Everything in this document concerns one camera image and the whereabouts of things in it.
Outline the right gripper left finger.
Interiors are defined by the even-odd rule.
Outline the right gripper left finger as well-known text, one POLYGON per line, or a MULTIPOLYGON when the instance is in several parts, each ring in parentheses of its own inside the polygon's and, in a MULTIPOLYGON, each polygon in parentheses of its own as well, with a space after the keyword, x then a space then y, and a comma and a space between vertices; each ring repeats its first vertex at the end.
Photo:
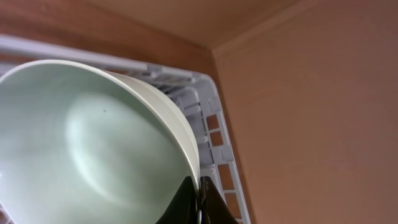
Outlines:
POLYGON ((192 178, 186 177, 156 224, 196 224, 197 198, 192 178))

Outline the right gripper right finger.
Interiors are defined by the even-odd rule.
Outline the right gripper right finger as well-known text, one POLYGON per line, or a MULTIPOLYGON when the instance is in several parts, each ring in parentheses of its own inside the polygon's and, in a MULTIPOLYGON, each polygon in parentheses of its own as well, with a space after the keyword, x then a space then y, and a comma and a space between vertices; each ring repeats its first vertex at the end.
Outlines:
POLYGON ((201 222, 203 224, 238 224, 228 210, 212 179, 208 176, 200 177, 200 183, 201 222))

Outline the mint green bowl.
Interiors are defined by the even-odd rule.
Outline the mint green bowl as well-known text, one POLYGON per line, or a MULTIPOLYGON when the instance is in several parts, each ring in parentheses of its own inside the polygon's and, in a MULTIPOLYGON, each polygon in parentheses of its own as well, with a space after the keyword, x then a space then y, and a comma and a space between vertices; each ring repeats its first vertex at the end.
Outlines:
POLYGON ((13 223, 156 223, 198 146, 152 85, 66 60, 1 77, 1 208, 13 223))

